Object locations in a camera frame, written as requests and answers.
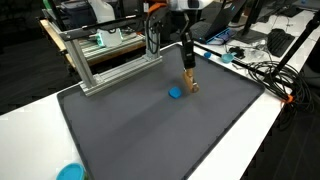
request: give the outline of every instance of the blue sponge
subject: blue sponge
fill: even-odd
[[[210,58],[211,57],[211,53],[210,52],[205,52],[204,54],[203,54],[203,56],[205,57],[205,58]]]
[[[173,87],[169,90],[169,96],[174,99],[178,99],[181,96],[181,90],[178,87]]]

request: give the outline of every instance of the blue plastic piece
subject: blue plastic piece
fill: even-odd
[[[229,28],[221,31],[220,33],[216,34],[215,36],[213,36],[212,38],[210,38],[209,40],[207,40],[206,43],[207,43],[207,44],[210,44],[210,42],[211,42],[212,40],[214,40],[214,39],[216,39],[216,38],[219,38],[220,36],[223,36],[223,35],[227,34],[229,31],[230,31]]]
[[[64,167],[57,176],[57,180],[84,180],[85,171],[82,165],[72,163]]]
[[[181,90],[178,87],[173,87],[169,90],[169,96],[174,99],[178,99],[181,96]]]
[[[210,58],[211,57],[211,53],[210,52],[205,52],[203,55],[205,58]]]
[[[222,62],[224,63],[230,63],[231,61],[234,60],[234,56],[236,55],[237,53],[232,53],[232,54],[224,54],[221,56],[221,59],[222,59]]]

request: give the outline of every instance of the white device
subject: white device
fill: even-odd
[[[171,11],[201,10],[214,0],[167,0]]]
[[[89,0],[89,3],[97,17],[98,23],[115,20],[112,6],[103,0]],[[97,42],[101,47],[115,47],[122,43],[120,29],[105,31],[98,29]]]

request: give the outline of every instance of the gray mat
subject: gray mat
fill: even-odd
[[[264,88],[196,56],[200,91],[182,80],[176,45],[163,63],[92,97],[79,87],[58,95],[91,179],[186,179]],[[182,89],[174,100],[168,90]]]

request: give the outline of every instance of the white table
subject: white table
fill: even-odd
[[[290,23],[293,26],[288,28],[288,33],[298,36],[312,17],[311,12],[304,11],[292,18]],[[258,23],[254,29],[268,33],[274,19],[273,16],[267,24]],[[285,28],[282,24],[287,24],[287,19],[279,17],[274,28]],[[319,35],[320,30],[317,29],[310,39],[316,40]],[[315,44],[310,39],[289,61],[297,70],[302,68]],[[230,44],[235,45],[239,42],[234,41]],[[225,52],[224,47],[207,47],[219,53]],[[195,48],[195,52],[204,53],[198,48]],[[267,56],[263,58],[258,60],[268,60]],[[222,64],[217,57],[211,59]],[[222,65],[246,75],[245,70],[236,70],[231,64]],[[81,163],[56,96],[57,94],[50,95],[0,116],[1,179],[53,180],[67,164]],[[280,110],[280,101],[269,92],[263,93],[200,164],[190,179],[239,179]]]

